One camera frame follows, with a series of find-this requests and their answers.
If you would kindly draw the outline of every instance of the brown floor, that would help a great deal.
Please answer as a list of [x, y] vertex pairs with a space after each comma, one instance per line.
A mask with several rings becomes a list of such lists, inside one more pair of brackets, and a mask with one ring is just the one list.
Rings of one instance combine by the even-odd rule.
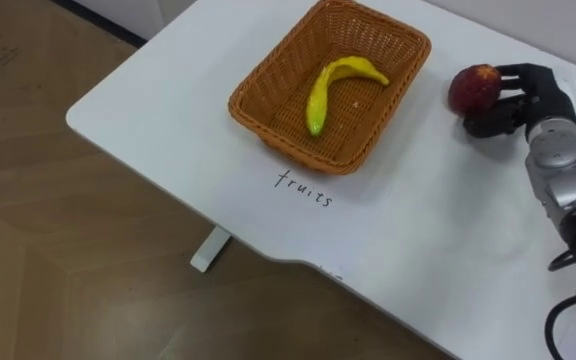
[[0, 359], [445, 359], [313, 270], [233, 243], [64, 114], [134, 49], [46, 0], [0, 0]]

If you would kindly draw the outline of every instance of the white desk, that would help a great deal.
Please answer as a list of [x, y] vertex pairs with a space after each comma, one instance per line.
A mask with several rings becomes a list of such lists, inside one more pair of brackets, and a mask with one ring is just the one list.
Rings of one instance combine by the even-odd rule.
[[[533, 197], [527, 146], [520, 132], [469, 141], [443, 102], [470, 64], [565, 67], [575, 91], [576, 66], [425, 2], [363, 2], [425, 32], [433, 51], [353, 175], [293, 166], [226, 110], [313, 0], [197, 2], [73, 106], [68, 123], [259, 253], [321, 269], [459, 358], [548, 358], [546, 313], [573, 294], [576, 274], [546, 270], [564, 244]], [[332, 204], [277, 185], [287, 171]]]

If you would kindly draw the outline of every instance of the robotic arm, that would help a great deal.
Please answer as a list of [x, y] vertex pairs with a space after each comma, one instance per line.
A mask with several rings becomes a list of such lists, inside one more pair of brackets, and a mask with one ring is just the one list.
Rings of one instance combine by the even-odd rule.
[[[523, 94], [497, 101], [485, 113], [467, 116], [463, 126], [474, 137], [486, 138], [526, 126], [530, 152], [526, 170], [535, 197], [559, 232], [568, 251], [549, 266], [555, 271], [576, 263], [576, 114], [570, 98], [550, 68], [534, 64], [498, 66], [502, 89]], [[546, 320], [546, 343], [555, 360], [561, 359], [552, 336], [556, 317], [576, 304], [576, 296], [555, 306]]]

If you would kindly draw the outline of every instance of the apple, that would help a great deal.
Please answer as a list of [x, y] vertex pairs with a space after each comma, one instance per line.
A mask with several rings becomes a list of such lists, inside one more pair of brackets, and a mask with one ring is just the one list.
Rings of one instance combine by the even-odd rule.
[[448, 105], [459, 115], [477, 114], [490, 109], [501, 92], [501, 74], [488, 64], [461, 70], [450, 84]]

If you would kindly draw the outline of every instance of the yellow banana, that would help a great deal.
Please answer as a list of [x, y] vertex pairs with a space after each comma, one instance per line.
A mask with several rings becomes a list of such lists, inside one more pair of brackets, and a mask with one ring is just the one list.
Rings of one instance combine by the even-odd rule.
[[366, 58], [348, 56], [331, 62], [319, 74], [308, 98], [306, 125], [311, 135], [318, 136], [324, 127], [328, 111], [328, 87], [336, 80], [349, 77], [369, 78], [382, 85], [390, 83]]

